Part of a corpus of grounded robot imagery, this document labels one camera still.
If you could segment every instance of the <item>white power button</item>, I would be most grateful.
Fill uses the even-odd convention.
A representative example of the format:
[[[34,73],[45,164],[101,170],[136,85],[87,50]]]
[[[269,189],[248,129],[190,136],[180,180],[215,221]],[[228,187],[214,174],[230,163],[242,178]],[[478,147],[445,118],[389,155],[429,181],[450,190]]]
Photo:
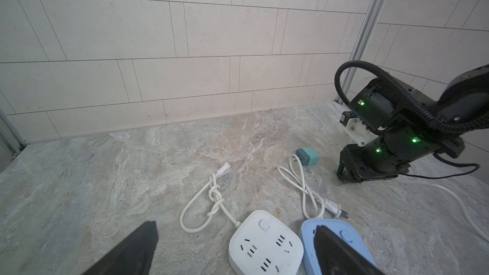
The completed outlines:
[[[270,228],[270,223],[266,219],[261,219],[258,224],[263,231],[267,231]]]

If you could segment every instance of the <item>coiled white cable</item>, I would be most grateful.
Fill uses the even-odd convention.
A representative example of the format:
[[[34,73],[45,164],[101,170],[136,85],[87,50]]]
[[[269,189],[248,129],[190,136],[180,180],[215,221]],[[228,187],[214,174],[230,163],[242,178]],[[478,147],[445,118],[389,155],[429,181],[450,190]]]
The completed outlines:
[[[489,242],[489,236],[487,236],[482,230],[480,230],[480,228],[478,228],[474,221],[472,221],[471,217],[468,215],[468,212],[467,212],[467,208],[465,207],[464,203],[461,201],[461,199],[455,194],[453,193],[450,189],[448,188],[445,188],[443,187],[442,185],[438,185],[438,184],[434,184],[434,183],[430,183],[430,182],[425,182],[425,181],[410,181],[410,180],[391,180],[392,182],[396,182],[396,183],[399,183],[399,184],[422,184],[422,185],[428,185],[428,186],[433,186],[433,187],[437,187],[441,190],[444,190],[446,193],[448,193],[452,198],[455,199],[455,201],[457,201],[458,205],[460,206],[461,208],[461,212],[462,214],[464,215],[465,219],[467,220],[467,222],[470,224],[470,226],[472,226],[472,228],[484,239],[486,240],[487,242]]]
[[[198,232],[198,231],[201,231],[202,229],[204,229],[207,226],[207,224],[209,224],[211,222],[212,216],[216,212],[218,212],[219,209],[222,209],[224,211],[224,213],[227,215],[227,217],[229,217],[229,219],[234,223],[234,225],[235,225],[236,228],[238,228],[241,225],[241,222],[240,221],[236,221],[236,219],[233,218],[233,216],[231,216],[231,214],[226,209],[226,207],[224,207],[224,205],[223,205],[224,198],[221,195],[221,193],[218,191],[218,189],[221,188],[221,187],[216,184],[216,179],[217,178],[220,178],[224,174],[227,174],[229,172],[229,169],[230,169],[229,164],[227,162],[224,162],[224,165],[216,173],[211,173],[211,176],[209,178],[209,182],[207,184],[205,184],[205,186],[202,187],[202,189],[200,189],[199,192],[196,195],[194,195],[194,197],[187,203],[187,205],[185,205],[185,207],[183,208],[183,210],[182,210],[182,212],[180,214],[180,227],[184,231],[186,231],[186,232]],[[205,188],[209,187],[211,184],[213,184],[213,185],[210,187],[210,189],[207,192],[207,194],[209,196],[209,199],[212,202],[214,202],[214,205],[212,205],[211,211],[209,211],[206,214],[207,215],[207,220],[204,222],[204,224],[200,225],[197,228],[194,228],[194,229],[187,228],[185,226],[185,224],[183,223],[183,216],[185,215],[185,212],[187,211],[188,207],[190,207],[190,205],[192,205],[192,203],[197,199],[197,197],[205,190]]]
[[[295,173],[294,167],[292,166],[292,160],[294,160],[294,159],[299,163],[299,169],[301,171],[301,177],[300,178]],[[290,156],[289,166],[290,166],[290,170],[292,172],[290,172],[290,170],[288,170],[287,168],[285,168],[283,166],[278,166],[277,170],[284,177],[285,180],[287,180],[289,183],[291,183],[294,187],[296,187],[297,189],[299,189],[302,192],[302,212],[304,214],[304,217],[306,217],[306,219],[320,219],[320,218],[322,218],[325,209],[330,211],[334,215],[335,218],[338,218],[341,215],[344,216],[345,218],[347,218],[346,212],[341,211],[341,204],[337,204],[335,202],[331,202],[327,199],[321,198],[321,196],[319,196],[319,194],[315,193],[312,189],[310,189],[307,186],[306,181],[304,180],[304,170],[302,169],[301,161],[297,155],[292,154]],[[282,172],[282,170],[287,172],[297,183],[295,183],[290,178],[288,178],[284,174],[284,172]],[[307,211],[306,211],[306,194],[309,195],[311,201],[313,202],[314,209],[317,212],[317,215],[315,217],[311,217],[307,214]]]

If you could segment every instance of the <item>gray marble surface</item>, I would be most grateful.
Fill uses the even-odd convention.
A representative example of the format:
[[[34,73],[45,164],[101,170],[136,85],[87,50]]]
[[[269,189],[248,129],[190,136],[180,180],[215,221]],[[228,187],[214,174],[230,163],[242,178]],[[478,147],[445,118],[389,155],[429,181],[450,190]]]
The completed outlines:
[[[219,211],[207,228],[189,234],[180,212],[224,161],[224,205],[241,222],[265,210],[298,232],[305,220],[300,192],[276,171],[297,148],[321,156],[306,180],[348,211],[386,274],[475,274],[489,269],[489,243],[441,190],[392,181],[343,184],[334,173],[351,143],[338,129],[336,103],[148,127],[31,144],[0,174],[0,273],[80,274],[146,220],[159,242],[151,274],[233,274],[227,247],[235,228]],[[453,168],[432,156],[413,162],[414,174]],[[472,176],[438,181],[458,194],[489,231],[489,186]],[[185,223],[204,222],[202,195]],[[305,274],[301,266],[299,274]]]

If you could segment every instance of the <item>wall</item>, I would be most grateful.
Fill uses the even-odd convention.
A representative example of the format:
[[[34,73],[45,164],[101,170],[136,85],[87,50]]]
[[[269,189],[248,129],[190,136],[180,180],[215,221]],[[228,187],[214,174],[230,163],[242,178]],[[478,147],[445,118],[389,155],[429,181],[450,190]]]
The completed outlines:
[[[489,0],[387,0],[364,60],[438,100],[457,75],[489,63]],[[357,73],[349,96],[374,76]],[[462,135],[457,162],[478,162],[489,183],[489,130]]]
[[[334,99],[370,0],[0,0],[28,142]]]

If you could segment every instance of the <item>power strip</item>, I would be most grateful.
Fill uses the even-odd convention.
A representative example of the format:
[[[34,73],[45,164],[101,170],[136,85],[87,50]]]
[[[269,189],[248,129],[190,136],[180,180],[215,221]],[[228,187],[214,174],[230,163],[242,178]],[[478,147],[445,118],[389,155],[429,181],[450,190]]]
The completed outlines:
[[[238,275],[295,275],[303,255],[301,239],[266,211],[254,211],[229,242],[229,262]]]

